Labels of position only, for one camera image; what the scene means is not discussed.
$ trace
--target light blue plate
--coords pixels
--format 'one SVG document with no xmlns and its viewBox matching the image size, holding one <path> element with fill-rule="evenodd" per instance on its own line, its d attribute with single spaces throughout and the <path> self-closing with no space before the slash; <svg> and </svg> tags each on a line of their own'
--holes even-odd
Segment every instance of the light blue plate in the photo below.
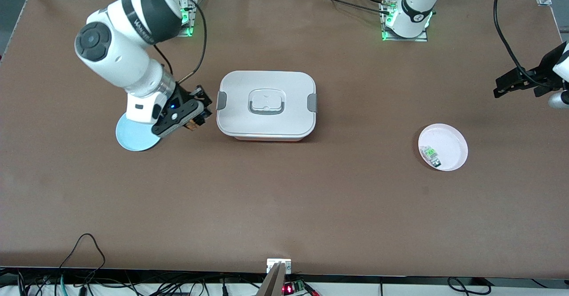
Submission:
<svg viewBox="0 0 569 296">
<path fill-rule="evenodd" d="M 133 152 L 147 150 L 156 145 L 160 137 L 152 133 L 152 124 L 143 124 L 128 120 L 126 113 L 122 114 L 116 124 L 116 140 L 125 149 Z"/>
</svg>

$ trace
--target brown table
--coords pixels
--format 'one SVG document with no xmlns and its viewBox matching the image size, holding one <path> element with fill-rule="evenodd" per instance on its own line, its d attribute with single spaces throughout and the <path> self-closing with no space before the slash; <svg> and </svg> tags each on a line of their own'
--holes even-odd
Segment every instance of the brown table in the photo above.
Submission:
<svg viewBox="0 0 569 296">
<path fill-rule="evenodd" d="M 207 0 L 207 54 L 185 86 L 215 98 L 231 71 L 305 72 L 317 127 L 243 142 L 212 118 L 138 153 L 114 136 L 124 92 L 73 51 L 111 1 L 25 7 L 0 67 L 1 265 L 57 266 L 91 232 L 109 268 L 262 272 L 286 257 L 317 274 L 569 276 L 569 112 L 531 91 L 494 99 L 513 64 L 492 0 L 439 0 L 428 43 L 381 41 L 377 15 L 328 0 Z M 535 0 L 501 0 L 500 17 L 528 68 L 560 42 Z M 160 44 L 175 77 L 202 28 Z M 468 141 L 455 172 L 415 150 L 437 122 Z M 84 241 L 69 266 L 99 262 Z"/>
</svg>

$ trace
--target teal cable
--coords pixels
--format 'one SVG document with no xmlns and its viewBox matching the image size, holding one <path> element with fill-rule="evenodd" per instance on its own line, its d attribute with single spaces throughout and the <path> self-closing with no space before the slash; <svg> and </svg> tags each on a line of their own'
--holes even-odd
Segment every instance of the teal cable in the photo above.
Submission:
<svg viewBox="0 0 569 296">
<path fill-rule="evenodd" d="M 69 296 L 67 294 L 67 290 L 65 290 L 65 284 L 63 284 L 63 275 L 61 275 L 61 279 L 59 280 L 59 283 L 61 284 L 61 291 L 63 292 L 63 296 Z"/>
</svg>

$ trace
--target white plate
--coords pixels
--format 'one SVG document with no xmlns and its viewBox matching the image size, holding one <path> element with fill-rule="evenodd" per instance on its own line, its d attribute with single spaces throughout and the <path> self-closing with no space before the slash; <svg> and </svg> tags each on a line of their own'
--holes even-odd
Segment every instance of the white plate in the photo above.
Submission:
<svg viewBox="0 0 569 296">
<path fill-rule="evenodd" d="M 431 146 L 437 151 L 441 161 L 439 167 L 434 167 L 423 154 L 422 148 Z M 468 145 L 464 136 L 456 128 L 447 124 L 432 124 L 427 126 L 419 135 L 419 152 L 429 166 L 442 171 L 453 171 L 461 168 L 468 157 Z"/>
<path fill-rule="evenodd" d="M 156 145 L 160 137 L 152 133 L 152 124 L 143 124 L 129 120 L 122 114 L 116 124 L 116 140 L 125 149 L 133 152 L 147 150 Z"/>
</svg>

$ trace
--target box lid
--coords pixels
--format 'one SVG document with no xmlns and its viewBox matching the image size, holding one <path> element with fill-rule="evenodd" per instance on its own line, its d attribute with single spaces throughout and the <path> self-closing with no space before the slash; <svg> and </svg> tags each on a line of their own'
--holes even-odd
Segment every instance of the box lid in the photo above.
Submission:
<svg viewBox="0 0 569 296">
<path fill-rule="evenodd" d="M 217 96 L 217 126 L 229 136 L 302 138 L 316 112 L 316 84 L 300 72 L 235 71 Z"/>
</svg>

